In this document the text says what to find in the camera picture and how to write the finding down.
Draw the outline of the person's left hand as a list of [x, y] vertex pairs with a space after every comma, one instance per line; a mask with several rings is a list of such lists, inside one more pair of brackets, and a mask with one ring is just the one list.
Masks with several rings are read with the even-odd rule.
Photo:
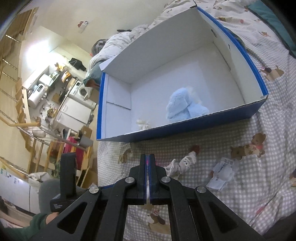
[[46, 224], [48, 225], [52, 220], [54, 220], [57, 216], [59, 216], [58, 212], [53, 212], [47, 215]]

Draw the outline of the green sleeve forearm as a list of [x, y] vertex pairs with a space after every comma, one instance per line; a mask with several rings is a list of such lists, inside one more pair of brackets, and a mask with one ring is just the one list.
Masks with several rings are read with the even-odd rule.
[[29, 226], [22, 228], [4, 228], [4, 234], [9, 240], [29, 240], [46, 226], [48, 214], [39, 213], [33, 216]]

